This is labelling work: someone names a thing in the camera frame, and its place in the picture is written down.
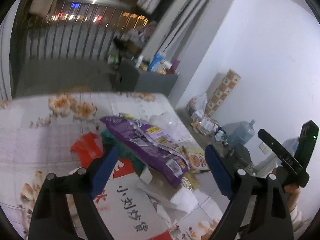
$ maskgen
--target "floor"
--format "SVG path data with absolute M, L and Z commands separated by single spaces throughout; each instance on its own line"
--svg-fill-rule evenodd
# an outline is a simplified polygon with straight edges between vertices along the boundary
M 116 72 L 104 61 L 33 59 L 22 68 L 15 97 L 112 91 L 115 76 Z
M 193 130 L 192 126 L 190 125 L 192 122 L 192 119 L 190 117 L 189 112 L 186 109 L 178 109 L 176 110 L 177 115 L 179 116 L 182 123 L 185 125 L 185 127 L 188 129 L 188 131 L 191 133 L 193 138 L 196 140 L 196 142 L 200 145 L 200 147 L 205 150 L 205 148 L 212 144 L 220 153 L 221 157 L 225 157 L 229 151 L 228 147 L 224 147 L 222 143 L 216 142 L 214 138 L 205 136 L 202 133 L 196 132 Z

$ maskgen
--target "plastic bag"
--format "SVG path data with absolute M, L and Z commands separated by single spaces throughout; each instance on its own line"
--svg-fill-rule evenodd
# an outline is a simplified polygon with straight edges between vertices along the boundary
M 149 119 L 149 123 L 161 128 L 168 134 L 173 136 L 177 130 L 177 117 L 174 113 L 164 112 L 159 116 L 152 115 Z
M 194 111 L 205 111 L 205 106 L 208 103 L 207 94 L 197 95 L 193 97 L 187 105 L 187 110 L 192 114 Z
M 97 140 L 101 141 L 100 136 L 89 132 L 71 146 L 70 151 L 78 153 L 82 167 L 88 168 L 94 159 L 102 157 L 102 151 L 98 146 L 102 143 L 98 142 L 97 145 Z
M 191 173 L 202 173 L 209 171 L 209 166 L 204 158 L 204 150 L 198 145 L 194 145 L 191 142 L 184 143 L 166 143 L 166 147 L 171 148 L 181 154 L 183 154 L 189 161 Z
M 189 170 L 188 161 L 180 153 L 160 147 L 160 142 L 171 140 L 168 134 L 143 120 L 133 118 L 105 116 L 100 121 L 141 161 L 163 174 L 172 187 L 180 185 L 183 175 Z

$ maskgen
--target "light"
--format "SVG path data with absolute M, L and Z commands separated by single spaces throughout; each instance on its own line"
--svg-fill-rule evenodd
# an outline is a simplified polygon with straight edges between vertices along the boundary
M 80 3 L 73 3 L 71 5 L 71 8 L 79 8 L 79 6 L 80 6 Z

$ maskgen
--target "white bottle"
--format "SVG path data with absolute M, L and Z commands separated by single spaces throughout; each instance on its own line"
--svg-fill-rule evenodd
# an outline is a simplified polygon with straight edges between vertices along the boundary
M 139 68 L 139 67 L 140 67 L 140 64 L 141 64 L 142 60 L 143 60 L 143 55 L 140 55 L 140 56 L 138 57 L 138 60 L 137 60 L 137 63 L 136 63 L 136 68 Z

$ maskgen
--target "plastic bottle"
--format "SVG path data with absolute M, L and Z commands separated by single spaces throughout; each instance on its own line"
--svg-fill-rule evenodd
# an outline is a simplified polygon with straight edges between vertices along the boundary
M 140 55 L 140 56 L 138 57 L 138 60 L 137 60 L 136 65 L 135 65 L 136 68 L 139 68 L 139 67 L 140 67 L 140 64 L 141 64 L 142 60 L 143 60 L 143 55 Z
M 255 130 L 253 125 L 255 120 L 252 119 L 250 123 L 241 122 L 238 127 L 236 127 L 235 131 L 228 136 L 228 144 L 230 148 L 233 148 L 237 144 L 245 145 L 254 135 Z
M 162 55 L 160 53 L 155 54 L 153 60 L 150 62 L 150 65 L 148 66 L 148 71 L 156 72 L 158 70 L 161 60 Z

